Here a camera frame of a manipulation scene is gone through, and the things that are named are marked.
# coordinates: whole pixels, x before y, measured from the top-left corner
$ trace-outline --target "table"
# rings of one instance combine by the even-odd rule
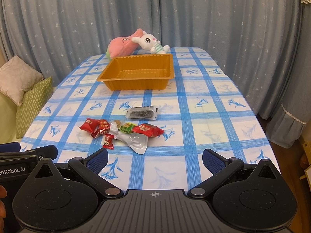
[[[176,47],[171,53],[175,78],[164,90],[112,92],[96,81],[108,64],[105,55],[87,58],[57,87],[22,139],[22,150],[54,144],[56,162],[86,157],[103,144],[103,137],[93,139],[79,129],[86,117],[125,120],[128,108],[155,105],[159,115],[149,123],[164,134],[148,140],[144,155],[116,140],[108,150],[99,175],[122,190],[188,190],[212,175],[202,163],[206,148],[245,163],[268,158],[277,166],[254,113],[215,61],[200,48]]]

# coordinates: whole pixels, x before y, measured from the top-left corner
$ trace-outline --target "plush toy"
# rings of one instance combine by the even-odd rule
[[[132,42],[138,43],[142,49],[150,51],[151,54],[164,54],[169,51],[169,46],[161,46],[161,42],[147,32],[144,32],[142,37],[132,37]]]
[[[133,37],[142,37],[144,31],[138,29],[134,34],[129,37],[116,37],[111,40],[106,51],[106,57],[111,60],[115,57],[122,57],[131,55],[133,51],[138,47],[137,43],[131,41]]]

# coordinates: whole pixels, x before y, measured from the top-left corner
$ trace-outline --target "red candy wrapper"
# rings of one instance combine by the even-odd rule
[[[114,138],[114,135],[106,134],[105,135],[105,142],[103,144],[103,148],[113,150],[114,149],[114,146],[112,144],[112,139],[113,138]]]
[[[143,123],[141,125],[138,125],[132,129],[133,132],[144,134],[147,137],[156,137],[164,133],[164,130],[160,129],[157,126]]]
[[[99,125],[99,120],[91,119],[87,117],[84,124],[82,124],[79,128],[87,132],[93,133],[96,130],[98,125]]]
[[[98,128],[91,134],[93,138],[98,138],[104,134],[107,134],[110,131],[110,124],[107,122],[107,120],[101,119],[98,121],[99,121]]]

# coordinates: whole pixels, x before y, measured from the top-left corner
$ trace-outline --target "sofa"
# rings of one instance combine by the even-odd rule
[[[0,144],[14,141],[16,139],[16,104],[8,97],[0,93]]]

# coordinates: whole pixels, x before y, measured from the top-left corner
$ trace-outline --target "beige pillow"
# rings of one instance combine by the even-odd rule
[[[43,75],[31,68],[18,56],[0,67],[0,92],[17,106],[23,103],[24,93],[43,79]]]

